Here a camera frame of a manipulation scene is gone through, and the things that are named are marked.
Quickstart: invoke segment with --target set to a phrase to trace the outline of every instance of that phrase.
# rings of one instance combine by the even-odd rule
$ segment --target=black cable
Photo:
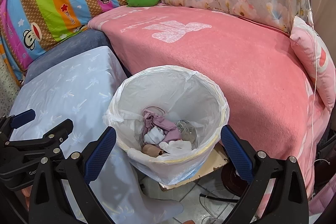
[[[215,198],[213,196],[206,196],[204,194],[199,194],[200,197],[202,198],[208,198],[208,199],[212,199],[212,200],[216,200],[216,201],[223,201],[223,202],[231,202],[231,203],[237,203],[239,201],[239,199],[230,199],[230,198]]]

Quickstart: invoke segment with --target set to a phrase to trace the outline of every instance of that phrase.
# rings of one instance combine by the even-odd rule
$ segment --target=pink pillow
[[[290,38],[293,51],[303,64],[313,84],[315,84],[314,30],[301,18],[296,16]],[[326,45],[317,32],[315,32],[315,43],[317,50],[316,90],[325,107],[331,113],[336,97],[335,65]]]

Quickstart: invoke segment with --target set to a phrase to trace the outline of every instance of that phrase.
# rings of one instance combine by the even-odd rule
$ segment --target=white tissue
[[[183,140],[170,141],[169,144],[166,142],[161,142],[159,146],[162,150],[171,155],[182,155],[192,150],[191,142]]]
[[[146,144],[157,145],[165,138],[163,130],[159,127],[153,127],[143,137],[143,142]]]

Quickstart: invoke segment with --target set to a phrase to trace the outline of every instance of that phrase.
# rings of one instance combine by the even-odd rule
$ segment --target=wooden board
[[[223,150],[223,146],[221,146],[219,143],[217,143],[214,147],[214,149],[211,151],[209,157],[205,161],[205,163],[202,165],[202,167],[198,170],[198,172],[191,178],[183,180],[177,184],[172,185],[164,185],[159,183],[160,188],[162,191],[168,191],[170,189],[179,187],[181,185],[184,185],[188,182],[197,180],[221,167],[226,165],[228,163],[227,155],[225,154]]]

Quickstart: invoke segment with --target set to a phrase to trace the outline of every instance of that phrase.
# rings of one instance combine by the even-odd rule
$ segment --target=white fabric cover
[[[24,85],[10,115],[32,108],[36,118],[15,130],[11,141],[41,138],[69,118],[73,132],[61,144],[64,156],[82,151],[106,128],[102,116],[118,86],[126,79],[107,47],[98,47],[59,63]],[[84,217],[63,181],[76,217]],[[183,211],[181,203],[146,197],[139,189],[127,155],[116,145],[97,180],[90,183],[96,197],[116,223],[159,223]]]

